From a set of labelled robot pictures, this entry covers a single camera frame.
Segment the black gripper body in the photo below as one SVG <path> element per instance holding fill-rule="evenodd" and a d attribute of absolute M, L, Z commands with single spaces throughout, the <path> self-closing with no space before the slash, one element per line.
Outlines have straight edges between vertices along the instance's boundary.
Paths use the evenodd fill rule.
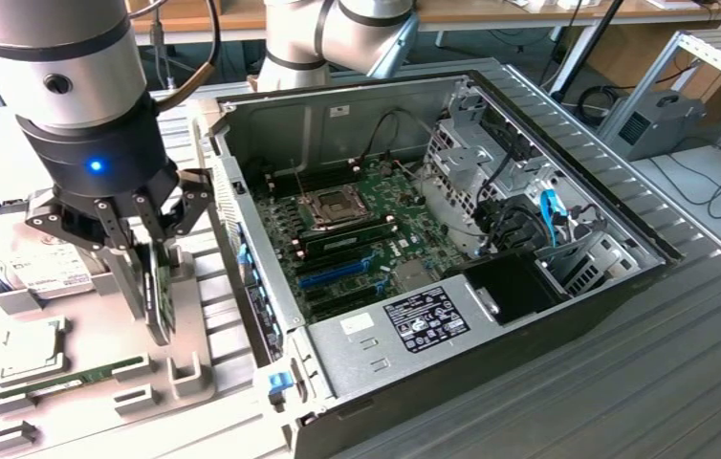
<path fill-rule="evenodd" d="M 166 153 L 148 93 L 119 119 L 98 126 L 56 130 L 16 120 L 52 178 L 55 196 L 68 206 L 127 201 L 140 191 L 163 203 L 178 187 L 178 166 Z"/>

